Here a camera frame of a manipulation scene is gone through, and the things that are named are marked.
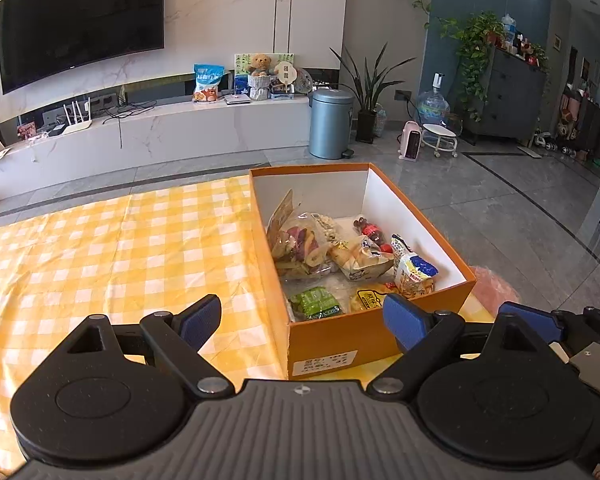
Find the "Mimi snack bag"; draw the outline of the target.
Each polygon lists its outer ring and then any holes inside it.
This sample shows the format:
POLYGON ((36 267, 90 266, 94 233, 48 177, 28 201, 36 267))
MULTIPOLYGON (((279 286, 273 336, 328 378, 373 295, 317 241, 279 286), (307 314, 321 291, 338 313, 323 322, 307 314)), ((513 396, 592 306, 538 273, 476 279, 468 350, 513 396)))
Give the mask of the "Mimi snack bag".
POLYGON ((413 252, 400 235, 393 234, 390 245, 394 257, 394 284, 398 292, 407 299, 434 292, 438 269, 413 252))

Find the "yellow snack packet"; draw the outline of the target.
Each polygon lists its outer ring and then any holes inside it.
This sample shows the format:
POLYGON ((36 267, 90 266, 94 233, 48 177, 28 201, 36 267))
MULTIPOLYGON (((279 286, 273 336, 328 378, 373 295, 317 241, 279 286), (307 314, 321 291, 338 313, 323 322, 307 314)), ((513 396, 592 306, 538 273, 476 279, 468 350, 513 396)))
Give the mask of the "yellow snack packet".
POLYGON ((351 296, 351 312, 364 312, 382 307, 387 296, 396 291, 396 286, 388 283, 374 283, 359 287, 351 296))

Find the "green nut packet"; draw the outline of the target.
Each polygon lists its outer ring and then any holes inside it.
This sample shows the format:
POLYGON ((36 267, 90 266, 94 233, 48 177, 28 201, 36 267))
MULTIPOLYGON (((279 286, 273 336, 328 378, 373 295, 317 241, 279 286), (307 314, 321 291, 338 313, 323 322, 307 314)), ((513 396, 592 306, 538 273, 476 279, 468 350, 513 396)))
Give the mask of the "green nut packet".
POLYGON ((342 313, 336 297, 323 286, 298 292, 289 298, 289 303, 298 321, 331 318, 342 313))

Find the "small cola bottle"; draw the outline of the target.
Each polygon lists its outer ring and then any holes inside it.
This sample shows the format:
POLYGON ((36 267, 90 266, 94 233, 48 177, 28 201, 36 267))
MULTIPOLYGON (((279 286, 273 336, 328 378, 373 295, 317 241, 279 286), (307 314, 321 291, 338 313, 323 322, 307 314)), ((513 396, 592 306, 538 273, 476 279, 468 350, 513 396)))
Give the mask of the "small cola bottle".
POLYGON ((353 227, 358 234, 368 237, 375 243, 382 252, 386 254, 392 253, 392 247, 387 242, 384 232, 376 224, 369 222, 365 217, 361 216, 353 221, 353 227))

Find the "clear dried fruit bag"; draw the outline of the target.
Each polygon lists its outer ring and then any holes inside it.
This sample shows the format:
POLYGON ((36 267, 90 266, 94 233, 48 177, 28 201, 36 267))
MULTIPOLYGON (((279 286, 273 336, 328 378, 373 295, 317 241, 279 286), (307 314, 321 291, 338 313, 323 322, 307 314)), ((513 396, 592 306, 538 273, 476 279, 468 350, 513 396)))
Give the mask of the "clear dried fruit bag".
POLYGON ((266 239, 277 275, 284 281, 321 278, 335 271, 327 253, 330 247, 317 234, 310 212, 294 206, 291 190, 268 220, 266 239))

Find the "beige potato chip bag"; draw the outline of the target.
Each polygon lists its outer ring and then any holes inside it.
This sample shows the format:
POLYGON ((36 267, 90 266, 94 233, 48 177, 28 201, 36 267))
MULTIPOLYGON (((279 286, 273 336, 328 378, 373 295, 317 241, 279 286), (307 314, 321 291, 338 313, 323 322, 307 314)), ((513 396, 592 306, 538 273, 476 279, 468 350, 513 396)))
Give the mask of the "beige potato chip bag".
POLYGON ((380 278, 393 266, 393 256, 364 235, 351 238, 344 247, 331 247, 327 253, 350 281, 380 278))

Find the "white spicy strip packet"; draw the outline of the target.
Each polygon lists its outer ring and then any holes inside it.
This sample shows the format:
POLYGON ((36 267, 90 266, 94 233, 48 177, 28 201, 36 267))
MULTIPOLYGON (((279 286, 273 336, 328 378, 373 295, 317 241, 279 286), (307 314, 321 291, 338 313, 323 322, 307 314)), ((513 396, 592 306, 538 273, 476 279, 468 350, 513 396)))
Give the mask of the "white spicy strip packet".
POLYGON ((311 212, 310 217, 315 224, 315 229, 320 239, 329 247, 344 247, 347 244, 346 232, 332 217, 326 214, 311 212))

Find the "yellow checkered tablecloth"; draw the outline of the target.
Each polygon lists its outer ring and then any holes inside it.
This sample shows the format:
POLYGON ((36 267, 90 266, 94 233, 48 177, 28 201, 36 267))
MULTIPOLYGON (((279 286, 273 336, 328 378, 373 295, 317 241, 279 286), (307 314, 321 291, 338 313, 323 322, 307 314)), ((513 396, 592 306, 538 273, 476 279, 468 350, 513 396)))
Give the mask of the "yellow checkered tablecloth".
POLYGON ((379 311, 291 321, 265 230, 285 196, 350 226, 355 216, 400 234, 439 269, 427 310, 469 321, 489 312, 470 267, 374 166, 264 168, 247 177, 103 200, 0 229, 0 470, 23 461, 9 415, 21 383, 87 315, 135 324, 203 296, 222 302, 202 356, 235 384, 247 378, 369 380, 396 344, 379 311))

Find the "water jug with pump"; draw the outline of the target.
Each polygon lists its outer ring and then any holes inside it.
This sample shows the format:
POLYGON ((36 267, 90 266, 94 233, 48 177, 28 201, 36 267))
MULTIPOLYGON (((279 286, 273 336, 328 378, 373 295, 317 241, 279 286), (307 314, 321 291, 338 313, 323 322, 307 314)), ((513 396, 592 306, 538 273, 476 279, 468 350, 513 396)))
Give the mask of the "water jug with pump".
POLYGON ((416 112, 421 126, 446 126, 451 107, 441 92, 442 81, 443 76, 435 73, 431 89, 417 97, 416 112))

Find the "white wifi router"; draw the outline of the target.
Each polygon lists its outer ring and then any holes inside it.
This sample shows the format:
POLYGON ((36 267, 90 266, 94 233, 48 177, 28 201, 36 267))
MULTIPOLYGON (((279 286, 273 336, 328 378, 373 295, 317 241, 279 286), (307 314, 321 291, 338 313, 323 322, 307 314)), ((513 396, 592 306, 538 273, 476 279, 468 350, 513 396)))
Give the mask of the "white wifi router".
POLYGON ((86 130, 93 123, 91 99, 84 102, 72 101, 70 105, 64 106, 66 116, 65 134, 86 130))

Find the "potted long-leaf plant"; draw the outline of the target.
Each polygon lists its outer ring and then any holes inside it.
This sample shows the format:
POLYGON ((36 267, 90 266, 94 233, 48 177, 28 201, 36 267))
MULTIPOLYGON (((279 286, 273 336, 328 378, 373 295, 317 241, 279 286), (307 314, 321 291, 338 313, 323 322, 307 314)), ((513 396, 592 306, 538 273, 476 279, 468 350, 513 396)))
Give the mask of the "potted long-leaf plant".
POLYGON ((353 93, 355 102, 358 103, 358 118, 356 118, 355 141, 373 144, 375 139, 374 127, 377 117, 377 105, 380 96, 385 90, 403 84, 402 79, 391 79, 390 76, 398 68, 414 61, 414 56, 404 58, 396 64, 382 66, 388 44, 384 44, 373 63, 364 58, 361 67, 358 67, 354 57, 346 46, 340 53, 330 48, 335 55, 340 67, 349 75, 350 84, 343 84, 353 93))

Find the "grey metal trash bin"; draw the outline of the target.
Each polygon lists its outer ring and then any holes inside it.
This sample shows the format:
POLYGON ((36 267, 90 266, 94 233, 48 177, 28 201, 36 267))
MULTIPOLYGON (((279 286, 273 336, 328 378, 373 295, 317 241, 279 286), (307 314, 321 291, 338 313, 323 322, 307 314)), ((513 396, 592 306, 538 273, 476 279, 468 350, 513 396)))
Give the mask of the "grey metal trash bin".
POLYGON ((311 93, 309 152, 320 158, 343 158, 349 148, 353 96, 337 89, 317 89, 311 93))

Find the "blue snack bag on console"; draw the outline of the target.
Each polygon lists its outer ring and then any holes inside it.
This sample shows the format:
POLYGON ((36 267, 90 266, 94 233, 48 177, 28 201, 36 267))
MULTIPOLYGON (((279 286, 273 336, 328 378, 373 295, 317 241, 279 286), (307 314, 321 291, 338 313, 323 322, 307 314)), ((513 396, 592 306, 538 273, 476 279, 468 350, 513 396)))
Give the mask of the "blue snack bag on console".
POLYGON ((222 65, 195 64, 194 102, 215 102, 220 97, 219 86, 225 74, 222 65))

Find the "teddy bear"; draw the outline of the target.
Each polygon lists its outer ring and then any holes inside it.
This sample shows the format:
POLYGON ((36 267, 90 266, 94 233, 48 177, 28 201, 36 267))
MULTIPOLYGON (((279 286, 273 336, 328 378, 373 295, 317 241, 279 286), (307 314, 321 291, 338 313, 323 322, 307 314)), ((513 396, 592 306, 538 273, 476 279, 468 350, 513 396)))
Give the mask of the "teddy bear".
POLYGON ((248 66, 249 97, 253 101, 264 101, 270 97, 271 58, 267 54, 255 54, 248 66))

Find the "trailing green plant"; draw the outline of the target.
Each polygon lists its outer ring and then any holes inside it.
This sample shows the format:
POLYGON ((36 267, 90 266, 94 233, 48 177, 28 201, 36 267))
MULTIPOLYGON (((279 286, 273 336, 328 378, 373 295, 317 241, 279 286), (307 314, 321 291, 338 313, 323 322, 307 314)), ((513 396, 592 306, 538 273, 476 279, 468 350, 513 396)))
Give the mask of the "trailing green plant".
POLYGON ((492 11, 470 14, 465 21, 440 18, 440 36, 457 42, 457 109, 472 122, 481 122, 486 87, 483 76, 492 61, 495 48, 502 43, 504 26, 492 11))

